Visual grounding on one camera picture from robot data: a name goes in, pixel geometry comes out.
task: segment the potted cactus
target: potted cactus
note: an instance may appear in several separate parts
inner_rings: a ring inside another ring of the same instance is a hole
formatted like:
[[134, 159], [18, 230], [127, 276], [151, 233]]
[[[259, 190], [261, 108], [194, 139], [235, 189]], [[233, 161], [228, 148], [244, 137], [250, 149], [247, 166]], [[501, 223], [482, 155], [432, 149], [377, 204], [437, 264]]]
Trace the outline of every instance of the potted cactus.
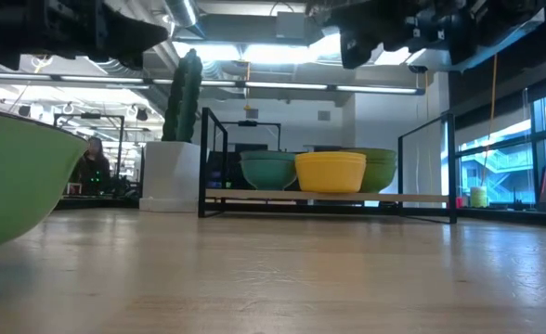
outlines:
[[164, 115], [162, 141], [147, 144], [141, 210], [197, 210], [201, 147], [192, 144], [191, 140], [201, 72], [201, 59], [194, 49], [180, 59]]

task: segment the yellow bowl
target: yellow bowl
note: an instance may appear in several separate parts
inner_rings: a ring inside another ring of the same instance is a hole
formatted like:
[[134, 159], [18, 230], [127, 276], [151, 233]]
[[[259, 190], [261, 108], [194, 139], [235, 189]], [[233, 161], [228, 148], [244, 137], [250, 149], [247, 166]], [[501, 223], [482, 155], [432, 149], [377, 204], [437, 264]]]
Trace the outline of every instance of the yellow bowl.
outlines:
[[302, 153], [295, 157], [296, 161], [366, 161], [366, 156], [350, 152], [314, 152]]
[[300, 161], [296, 159], [296, 172], [302, 191], [318, 193], [356, 193], [362, 185], [366, 171], [366, 157], [360, 161], [327, 159]]

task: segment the black equipment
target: black equipment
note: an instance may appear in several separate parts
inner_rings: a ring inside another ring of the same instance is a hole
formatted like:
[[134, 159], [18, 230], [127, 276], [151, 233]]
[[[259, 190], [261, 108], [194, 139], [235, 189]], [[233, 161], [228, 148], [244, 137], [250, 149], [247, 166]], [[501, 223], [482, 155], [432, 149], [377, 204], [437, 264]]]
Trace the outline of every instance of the black equipment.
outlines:
[[130, 19], [102, 0], [0, 0], [0, 64], [18, 70], [21, 54], [143, 68], [143, 52], [168, 38], [161, 26]]
[[434, 55], [447, 65], [439, 69], [463, 71], [536, 29], [545, 6], [546, 0], [369, 0], [332, 8], [325, 24], [341, 32], [346, 69], [368, 62], [383, 44], [390, 52], [445, 51]]

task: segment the wooden floor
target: wooden floor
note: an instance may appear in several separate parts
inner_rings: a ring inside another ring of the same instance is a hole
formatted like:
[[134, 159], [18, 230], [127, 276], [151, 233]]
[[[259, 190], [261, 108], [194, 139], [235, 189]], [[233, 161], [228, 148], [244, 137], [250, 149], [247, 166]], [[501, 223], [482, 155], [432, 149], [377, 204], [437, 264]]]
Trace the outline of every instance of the wooden floor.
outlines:
[[546, 228], [57, 212], [0, 247], [0, 333], [546, 333]]

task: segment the white planter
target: white planter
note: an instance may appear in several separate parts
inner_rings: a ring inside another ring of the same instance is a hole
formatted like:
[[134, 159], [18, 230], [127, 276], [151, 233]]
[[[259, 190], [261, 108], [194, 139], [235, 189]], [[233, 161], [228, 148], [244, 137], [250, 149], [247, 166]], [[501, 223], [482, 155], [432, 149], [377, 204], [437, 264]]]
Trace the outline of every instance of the white planter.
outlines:
[[197, 211], [200, 157], [198, 145], [147, 143], [140, 209], [149, 212]]

